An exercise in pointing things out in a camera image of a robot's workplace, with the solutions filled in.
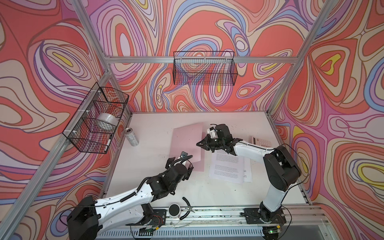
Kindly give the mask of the pink paper folder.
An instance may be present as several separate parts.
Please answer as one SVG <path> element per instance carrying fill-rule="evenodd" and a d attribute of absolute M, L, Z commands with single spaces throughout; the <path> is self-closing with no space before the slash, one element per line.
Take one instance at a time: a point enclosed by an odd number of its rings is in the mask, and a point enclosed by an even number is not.
<path fill-rule="evenodd" d="M 197 146 L 204 138 L 203 123 L 176 128 L 173 130 L 169 158 L 179 157 L 181 152 L 186 152 L 193 157 L 190 159 L 194 172 L 205 171 L 205 152 Z"/>

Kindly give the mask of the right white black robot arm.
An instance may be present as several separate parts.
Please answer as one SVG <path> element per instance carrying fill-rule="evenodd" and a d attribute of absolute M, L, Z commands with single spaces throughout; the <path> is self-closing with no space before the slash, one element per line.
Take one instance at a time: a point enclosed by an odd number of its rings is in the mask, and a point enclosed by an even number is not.
<path fill-rule="evenodd" d="M 290 186 L 302 175 L 292 155 L 283 146 L 267 149 L 234 138 L 225 124 L 214 125 L 207 132 L 207 135 L 197 142 L 198 147 L 211 152 L 223 150 L 227 154 L 265 164 L 270 187 L 267 196 L 260 204 L 259 216 L 263 222 L 271 222 L 282 209 L 283 200 Z"/>

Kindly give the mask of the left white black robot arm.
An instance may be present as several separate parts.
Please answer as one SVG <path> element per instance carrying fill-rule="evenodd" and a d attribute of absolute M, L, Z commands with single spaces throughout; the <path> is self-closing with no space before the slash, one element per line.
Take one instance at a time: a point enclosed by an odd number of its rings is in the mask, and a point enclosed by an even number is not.
<path fill-rule="evenodd" d="M 145 177 L 135 189 L 104 199 L 83 198 L 67 216 L 69 238 L 94 240 L 117 227 L 147 224 L 154 216 L 151 203 L 174 195 L 177 185 L 189 179 L 191 158 L 185 152 L 178 159 L 169 158 L 164 172 Z"/>

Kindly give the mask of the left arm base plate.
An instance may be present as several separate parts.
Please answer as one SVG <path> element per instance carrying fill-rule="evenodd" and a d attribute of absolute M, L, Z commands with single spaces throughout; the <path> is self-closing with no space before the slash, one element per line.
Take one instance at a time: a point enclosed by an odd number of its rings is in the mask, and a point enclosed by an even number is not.
<path fill-rule="evenodd" d="M 166 223 L 167 210 L 155 209 L 152 215 L 145 215 L 138 223 L 126 224 L 126 226 L 150 226 L 152 228 L 161 227 Z"/>

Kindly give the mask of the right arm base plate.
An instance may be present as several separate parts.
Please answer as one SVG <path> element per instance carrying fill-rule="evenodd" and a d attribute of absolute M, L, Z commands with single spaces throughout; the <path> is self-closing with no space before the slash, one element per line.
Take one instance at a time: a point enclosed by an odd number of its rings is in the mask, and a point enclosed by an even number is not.
<path fill-rule="evenodd" d="M 267 209 L 245 208 L 240 212 L 242 217 L 245 217 L 247 224 L 267 224 L 267 225 L 284 225 L 287 223 L 285 214 L 282 208 L 270 213 Z"/>

